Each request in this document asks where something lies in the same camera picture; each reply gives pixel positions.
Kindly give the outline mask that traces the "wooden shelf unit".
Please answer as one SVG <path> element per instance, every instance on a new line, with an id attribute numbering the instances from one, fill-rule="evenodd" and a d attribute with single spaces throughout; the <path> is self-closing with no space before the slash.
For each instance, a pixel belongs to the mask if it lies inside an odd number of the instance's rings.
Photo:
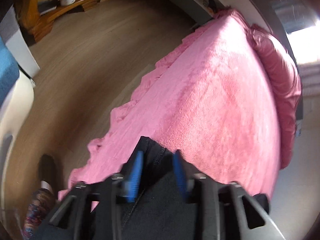
<path id="1" fill-rule="evenodd" d="M 75 0 L 70 5 L 61 5 L 61 0 L 17 0 L 14 3 L 14 9 L 27 40 L 37 43 L 52 31 L 57 18 L 76 7 L 81 11 L 89 10 L 99 1 Z"/>

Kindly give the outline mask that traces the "blue cushioned chair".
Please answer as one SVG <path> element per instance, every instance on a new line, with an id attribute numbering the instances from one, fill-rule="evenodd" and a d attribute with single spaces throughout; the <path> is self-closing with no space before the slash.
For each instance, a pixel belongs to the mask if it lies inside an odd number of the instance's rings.
<path id="1" fill-rule="evenodd" d="M 34 101 L 39 65 L 11 7 L 1 20 L 1 139 L 16 139 Z"/>

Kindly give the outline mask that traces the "patterned trouser leg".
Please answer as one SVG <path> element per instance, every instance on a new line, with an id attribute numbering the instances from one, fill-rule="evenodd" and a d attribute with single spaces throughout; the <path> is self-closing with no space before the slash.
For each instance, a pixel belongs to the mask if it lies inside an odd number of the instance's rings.
<path id="1" fill-rule="evenodd" d="M 28 206 L 23 227 L 23 239 L 30 239 L 56 204 L 55 196 L 48 190 L 37 190 Z"/>

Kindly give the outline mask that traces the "pink bed blanket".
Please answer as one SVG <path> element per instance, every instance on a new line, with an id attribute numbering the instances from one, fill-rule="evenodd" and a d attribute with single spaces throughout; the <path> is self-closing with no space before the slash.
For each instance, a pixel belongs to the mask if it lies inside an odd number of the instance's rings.
<path id="1" fill-rule="evenodd" d="M 221 183 L 251 195 L 274 192 L 280 128 L 272 87 L 237 10 L 185 37 L 143 76 L 129 102 L 114 108 L 107 134 L 68 186 L 95 183 L 120 170 L 140 137 L 149 137 Z"/>

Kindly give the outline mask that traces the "dark headboard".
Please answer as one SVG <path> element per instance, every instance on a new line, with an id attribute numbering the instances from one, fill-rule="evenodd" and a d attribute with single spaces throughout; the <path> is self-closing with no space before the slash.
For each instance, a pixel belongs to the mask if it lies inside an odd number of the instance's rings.
<path id="1" fill-rule="evenodd" d="M 252 3 L 255 9 L 257 9 L 259 14 L 262 16 L 263 20 L 266 22 L 267 26 L 271 30 L 271 33 L 284 46 L 288 54 L 293 59 L 295 65 L 297 66 L 296 58 L 293 54 L 290 42 L 287 38 L 287 32 L 285 31 L 285 28 L 281 23 L 279 17 L 277 16 L 275 10 L 272 8 L 271 0 L 249 0 L 249 1 Z"/>

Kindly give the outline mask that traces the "beige window curtain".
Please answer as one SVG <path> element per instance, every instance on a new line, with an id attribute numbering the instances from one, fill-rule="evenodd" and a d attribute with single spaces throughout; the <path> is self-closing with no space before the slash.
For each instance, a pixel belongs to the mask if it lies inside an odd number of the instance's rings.
<path id="1" fill-rule="evenodd" d="M 319 96 L 320 94 L 320 67 L 319 62 L 300 64 L 298 66 L 302 81 L 303 96 Z"/>

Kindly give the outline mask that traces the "black pants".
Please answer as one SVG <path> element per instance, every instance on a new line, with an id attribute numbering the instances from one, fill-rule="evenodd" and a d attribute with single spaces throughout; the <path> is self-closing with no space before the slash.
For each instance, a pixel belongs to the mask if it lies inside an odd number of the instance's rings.
<path id="1" fill-rule="evenodd" d="M 144 165 L 135 202 L 122 196 L 135 155 Z M 99 184 L 95 239 L 271 239 L 278 234 L 264 194 L 250 196 L 236 182 L 222 184 L 186 162 L 194 180 L 193 202 L 180 194 L 172 167 L 174 153 L 141 137 L 119 174 Z"/>

